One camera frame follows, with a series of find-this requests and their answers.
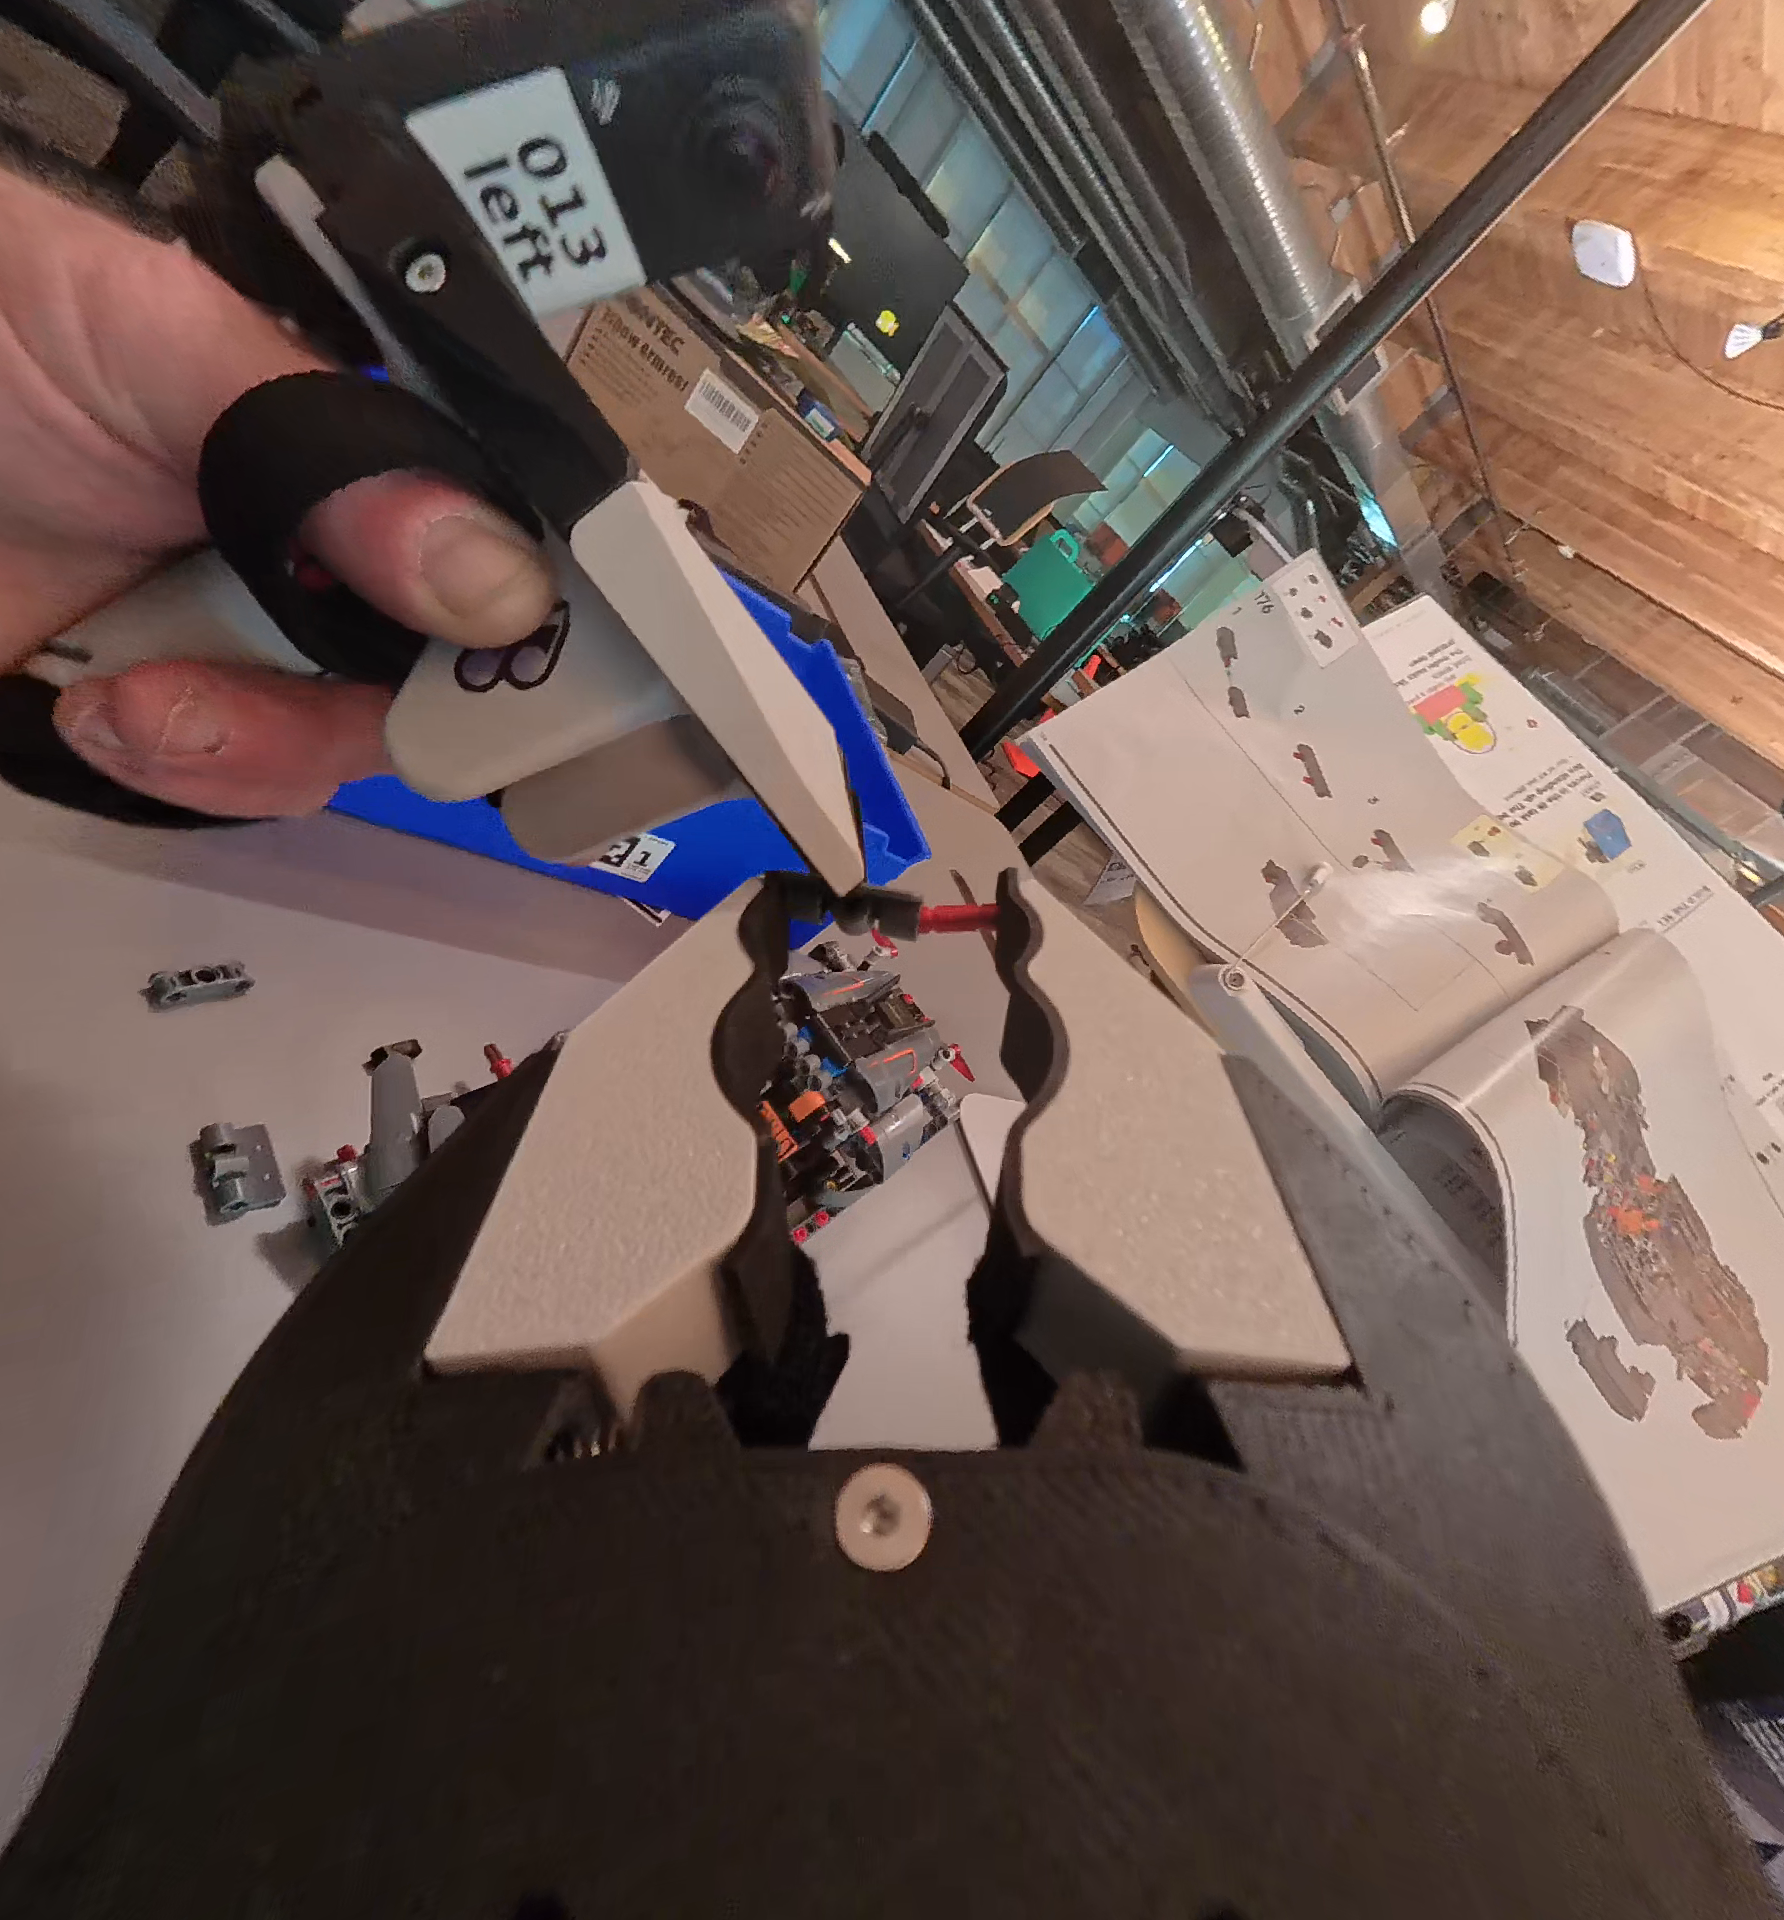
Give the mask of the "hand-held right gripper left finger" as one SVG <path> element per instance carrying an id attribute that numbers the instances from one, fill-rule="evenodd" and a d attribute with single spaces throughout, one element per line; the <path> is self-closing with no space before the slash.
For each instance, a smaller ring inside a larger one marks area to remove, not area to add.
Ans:
<path id="1" fill-rule="evenodd" d="M 557 1046 L 428 1344 L 436 1371 L 574 1370 L 611 1407 L 692 1371 L 747 1443 L 802 1449 L 846 1335 L 785 1224 L 762 1097 L 817 885 L 743 885 Z"/>

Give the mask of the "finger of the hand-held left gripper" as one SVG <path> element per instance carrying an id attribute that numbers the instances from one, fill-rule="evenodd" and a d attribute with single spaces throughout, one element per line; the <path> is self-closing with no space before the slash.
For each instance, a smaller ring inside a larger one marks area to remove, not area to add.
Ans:
<path id="1" fill-rule="evenodd" d="M 831 890 L 863 885 L 863 844 L 831 722 L 692 537 L 684 512 L 660 486 L 626 481 L 576 520 L 574 559 L 808 868 Z"/>
<path id="2" fill-rule="evenodd" d="M 628 833 L 751 797 L 705 730 L 633 730 L 501 787 L 501 823 L 544 861 L 584 866 Z"/>

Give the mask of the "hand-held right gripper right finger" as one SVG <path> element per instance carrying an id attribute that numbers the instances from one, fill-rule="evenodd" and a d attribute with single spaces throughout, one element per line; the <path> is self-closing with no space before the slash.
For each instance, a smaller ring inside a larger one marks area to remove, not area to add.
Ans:
<path id="1" fill-rule="evenodd" d="M 1030 1443 L 1076 1376 L 1148 1443 L 1220 1443 L 1216 1385 L 1355 1385 L 1220 1046 L 1030 871 L 1004 868 L 993 907 L 1022 1113 L 966 1333 L 999 1443 Z"/>

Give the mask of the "small black lego connector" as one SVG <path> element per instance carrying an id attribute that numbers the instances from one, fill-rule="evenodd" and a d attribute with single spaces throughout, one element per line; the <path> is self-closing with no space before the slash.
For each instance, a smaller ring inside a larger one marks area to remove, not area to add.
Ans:
<path id="1" fill-rule="evenodd" d="M 822 927 L 836 926 L 841 932 L 879 930 L 892 940 L 920 935 L 924 905 L 920 897 L 892 890 L 859 885 L 836 893 L 811 874 L 770 871 L 762 877 L 765 897 L 771 900 L 791 926 Z"/>

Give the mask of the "lego instruction booklet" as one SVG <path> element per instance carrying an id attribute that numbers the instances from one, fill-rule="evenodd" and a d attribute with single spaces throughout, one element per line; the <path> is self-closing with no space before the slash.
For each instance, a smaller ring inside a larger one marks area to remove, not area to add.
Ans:
<path id="1" fill-rule="evenodd" d="M 1336 866 L 1331 946 L 1255 969 L 1364 1057 L 1653 1609 L 1747 1609 L 1784 1562 L 1784 1168 L 1676 946 L 1482 811 L 1364 631 L 1300 555 L 1022 746 L 1206 954 L 1263 927 L 1263 860 Z"/>

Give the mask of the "partly built lego car model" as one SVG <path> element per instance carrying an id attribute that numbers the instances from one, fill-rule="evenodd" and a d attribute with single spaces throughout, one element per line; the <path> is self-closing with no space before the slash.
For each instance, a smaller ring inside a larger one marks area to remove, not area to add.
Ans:
<path id="1" fill-rule="evenodd" d="M 822 937 L 774 987 L 781 1056 L 757 1113 L 771 1138 L 785 1224 L 798 1243 L 944 1132 L 976 1081 L 964 1047 L 905 987 L 896 962 L 900 946 L 882 927 L 851 946 Z M 328 1255 L 514 1074 L 491 1046 L 487 1085 L 424 1097 L 418 1052 L 410 1039 L 374 1051 L 366 1071 L 379 1089 L 366 1143 L 338 1146 L 303 1174 L 303 1213 Z"/>

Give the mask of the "grey lego connector block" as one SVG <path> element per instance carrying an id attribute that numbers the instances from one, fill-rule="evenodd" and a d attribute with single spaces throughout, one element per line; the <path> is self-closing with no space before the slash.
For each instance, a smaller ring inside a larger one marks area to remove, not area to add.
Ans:
<path id="1" fill-rule="evenodd" d="M 203 1208 L 213 1224 L 269 1211 L 286 1201 L 286 1178 L 265 1123 L 209 1121 L 191 1153 Z"/>

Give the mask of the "person's left hand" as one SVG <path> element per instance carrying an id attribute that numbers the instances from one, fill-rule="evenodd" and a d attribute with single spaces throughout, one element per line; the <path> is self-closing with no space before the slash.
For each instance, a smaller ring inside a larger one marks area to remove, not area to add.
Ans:
<path id="1" fill-rule="evenodd" d="M 325 362 L 128 198 L 0 135 L 0 775 L 121 823 L 296 819 L 385 775 L 385 686 L 41 648 L 203 543 L 196 466 L 244 392 Z"/>

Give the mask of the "white book stand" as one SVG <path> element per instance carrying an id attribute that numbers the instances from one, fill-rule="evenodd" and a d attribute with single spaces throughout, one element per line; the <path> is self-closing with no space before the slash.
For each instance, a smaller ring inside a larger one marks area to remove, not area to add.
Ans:
<path id="1" fill-rule="evenodd" d="M 1378 1083 L 1333 1027 L 1248 962 L 1206 954 L 1143 881 L 1129 900 L 1153 982 L 1229 1056 L 1258 1069 L 1311 1121 L 1378 1132 Z"/>

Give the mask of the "brown cardboard box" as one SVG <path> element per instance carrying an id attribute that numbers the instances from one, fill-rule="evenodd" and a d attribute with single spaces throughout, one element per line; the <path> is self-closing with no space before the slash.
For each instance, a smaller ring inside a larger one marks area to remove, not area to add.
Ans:
<path id="1" fill-rule="evenodd" d="M 870 481 L 660 294 L 589 305 L 565 364 L 641 475 L 765 588 L 799 588 Z"/>

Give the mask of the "green plastic crate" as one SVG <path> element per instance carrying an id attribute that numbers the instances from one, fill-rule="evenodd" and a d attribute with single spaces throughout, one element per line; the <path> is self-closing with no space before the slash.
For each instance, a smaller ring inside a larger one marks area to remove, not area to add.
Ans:
<path id="1" fill-rule="evenodd" d="M 1000 577 L 993 605 L 1013 615 L 1031 640 L 1044 640 L 1095 585 L 1095 565 L 1078 533 L 1053 528 Z"/>

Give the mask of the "grey computer monitor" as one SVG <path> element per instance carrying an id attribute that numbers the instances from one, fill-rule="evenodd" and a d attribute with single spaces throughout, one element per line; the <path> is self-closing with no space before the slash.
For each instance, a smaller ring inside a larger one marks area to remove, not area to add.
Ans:
<path id="1" fill-rule="evenodd" d="M 873 490 L 913 514 L 955 449 L 989 416 L 1006 381 L 1004 359 L 958 302 L 948 302 L 863 440 Z"/>

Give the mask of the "printed task sheet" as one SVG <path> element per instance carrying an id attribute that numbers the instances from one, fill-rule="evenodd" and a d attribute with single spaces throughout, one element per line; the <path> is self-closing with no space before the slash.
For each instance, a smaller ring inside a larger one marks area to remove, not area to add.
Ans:
<path id="1" fill-rule="evenodd" d="M 1719 1069 L 1784 1168 L 1784 775 L 1613 661 L 1529 668 L 1430 598 L 1365 626 L 1440 763 L 1511 828 L 1596 877 L 1622 927 L 1653 927 L 1695 970 Z"/>

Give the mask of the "black pole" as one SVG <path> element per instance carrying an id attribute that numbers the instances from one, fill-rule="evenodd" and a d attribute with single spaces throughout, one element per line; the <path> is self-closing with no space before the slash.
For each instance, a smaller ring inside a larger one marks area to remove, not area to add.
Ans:
<path id="1" fill-rule="evenodd" d="M 1585 135 L 1618 95 L 1678 35 L 1703 2 L 1638 2 L 1494 149 L 1432 223 L 1336 322 L 1273 390 L 1260 416 L 1202 466 L 1129 552 L 1048 640 L 1013 666 L 961 730 L 972 758 L 993 752 L 1030 718 L 1111 626 L 1240 498 L 1316 407 L 1462 263 L 1529 188 Z"/>

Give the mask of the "silver air duct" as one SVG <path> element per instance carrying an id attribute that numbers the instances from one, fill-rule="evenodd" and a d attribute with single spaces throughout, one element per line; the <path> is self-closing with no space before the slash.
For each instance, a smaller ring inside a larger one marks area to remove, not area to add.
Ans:
<path id="1" fill-rule="evenodd" d="M 1355 302 L 1357 282 L 1319 246 L 1232 4 L 1113 2 L 1111 9 L 1258 313 L 1263 345 L 1246 378 L 1263 397 Z"/>

